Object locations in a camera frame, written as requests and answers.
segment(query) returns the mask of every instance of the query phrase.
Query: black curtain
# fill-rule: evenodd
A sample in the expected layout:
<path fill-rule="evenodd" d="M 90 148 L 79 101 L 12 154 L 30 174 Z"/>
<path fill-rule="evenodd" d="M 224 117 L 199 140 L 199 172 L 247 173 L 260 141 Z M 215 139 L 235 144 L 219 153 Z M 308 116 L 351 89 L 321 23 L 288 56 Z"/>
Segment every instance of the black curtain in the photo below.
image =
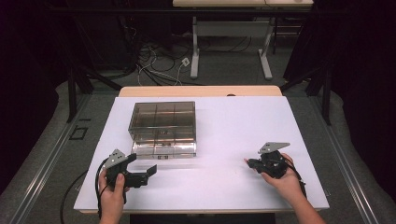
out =
<path fill-rule="evenodd" d="M 0 192 L 18 172 L 58 104 L 63 64 L 28 1 L 0 4 Z"/>
<path fill-rule="evenodd" d="M 351 141 L 378 184 L 396 202 L 396 167 L 392 164 L 396 156 L 392 144 L 396 130 L 396 3 L 317 0 L 312 10 L 335 8 L 346 8 L 348 16 L 308 20 L 284 78 L 294 80 L 332 59 L 332 91 L 344 101 Z M 311 82 L 323 79 L 322 74 L 311 78 Z"/>

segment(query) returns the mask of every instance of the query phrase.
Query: dark background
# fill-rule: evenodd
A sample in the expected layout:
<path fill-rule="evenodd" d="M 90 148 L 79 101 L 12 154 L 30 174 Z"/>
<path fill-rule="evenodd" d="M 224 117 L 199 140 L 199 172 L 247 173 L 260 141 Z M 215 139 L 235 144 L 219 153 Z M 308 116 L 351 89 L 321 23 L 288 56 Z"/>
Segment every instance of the dark background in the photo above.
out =
<path fill-rule="evenodd" d="M 57 7 L 120 4 L 72 0 L 50 3 Z M 172 6 L 169 0 L 129 3 L 128 7 Z M 90 68 L 133 69 L 135 55 L 130 48 L 134 42 L 126 40 L 120 18 L 84 16 L 78 22 L 66 17 L 49 21 L 32 1 L 3 1 L 0 6 L 0 148 L 1 162 L 7 167 L 1 171 L 3 191 L 51 119 L 58 101 L 55 88 L 67 80 L 68 63 L 49 22 L 64 32 L 76 60 Z M 332 90 L 344 101 L 354 147 L 377 182 L 396 201 L 395 177 L 389 175 L 396 173 L 392 164 L 396 156 L 392 144 L 396 128 L 396 3 L 316 0 L 313 6 L 313 10 L 338 8 L 347 8 L 351 16 L 306 22 L 284 77 L 298 78 L 326 63 L 332 53 Z M 165 47 L 172 45 L 172 33 L 182 34 L 191 26 L 188 18 L 129 19 L 142 38 Z"/>

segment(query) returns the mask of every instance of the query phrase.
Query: white tabletop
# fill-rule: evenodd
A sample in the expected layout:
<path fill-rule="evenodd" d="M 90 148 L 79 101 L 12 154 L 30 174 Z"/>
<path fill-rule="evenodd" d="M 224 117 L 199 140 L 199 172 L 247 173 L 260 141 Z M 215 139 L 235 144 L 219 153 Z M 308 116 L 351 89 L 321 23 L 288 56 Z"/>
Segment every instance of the white tabletop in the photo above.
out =
<path fill-rule="evenodd" d="M 309 7 L 312 0 L 173 0 L 174 7 Z"/>
<path fill-rule="evenodd" d="M 166 161 L 137 160 L 129 172 L 158 164 L 148 185 L 127 192 L 125 213 L 251 213 L 291 210 L 259 174 L 244 163 L 258 159 L 265 142 L 289 142 L 288 153 L 306 183 L 309 202 L 329 208 L 303 138 L 283 96 L 118 97 L 92 158 L 75 203 L 81 212 L 97 211 L 94 177 L 102 160 L 118 148 L 132 150 L 128 125 L 138 102 L 194 101 L 197 156 Z"/>

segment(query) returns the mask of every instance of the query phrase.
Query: forearm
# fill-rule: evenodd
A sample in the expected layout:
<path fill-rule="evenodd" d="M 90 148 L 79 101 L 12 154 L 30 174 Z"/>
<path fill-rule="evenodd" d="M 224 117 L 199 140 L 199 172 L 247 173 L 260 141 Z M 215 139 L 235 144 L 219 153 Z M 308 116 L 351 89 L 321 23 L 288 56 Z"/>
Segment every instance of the forearm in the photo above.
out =
<path fill-rule="evenodd" d="M 299 195 L 289 201 L 300 224 L 322 224 L 325 221 L 318 214 L 304 195 Z"/>

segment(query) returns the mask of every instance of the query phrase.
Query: desk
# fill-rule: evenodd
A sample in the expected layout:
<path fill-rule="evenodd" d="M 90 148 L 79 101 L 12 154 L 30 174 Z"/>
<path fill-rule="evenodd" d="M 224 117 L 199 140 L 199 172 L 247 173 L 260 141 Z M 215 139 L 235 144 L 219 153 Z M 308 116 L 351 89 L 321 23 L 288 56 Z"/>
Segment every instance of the desk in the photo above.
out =
<path fill-rule="evenodd" d="M 174 0 L 174 7 L 310 7 L 312 0 Z M 192 18 L 192 62 L 191 78 L 198 78 L 198 36 L 251 36 L 264 37 L 259 57 L 265 79 L 271 80 L 272 74 L 266 54 L 274 30 L 275 18 L 268 21 L 198 21 Z"/>
<path fill-rule="evenodd" d="M 130 163 L 130 172 L 143 171 L 154 164 L 158 165 L 158 172 L 147 186 L 127 193 L 125 213 L 220 214 L 291 210 L 275 189 L 243 161 L 244 158 L 259 158 L 258 149 L 268 141 L 290 143 L 281 151 L 295 160 L 306 183 L 308 200 L 317 209 L 329 208 L 286 97 L 139 96 L 115 99 L 75 209 L 95 213 L 94 176 L 99 164 L 115 148 L 125 154 L 131 153 L 128 125 L 134 103 L 169 101 L 195 102 L 197 156 Z"/>

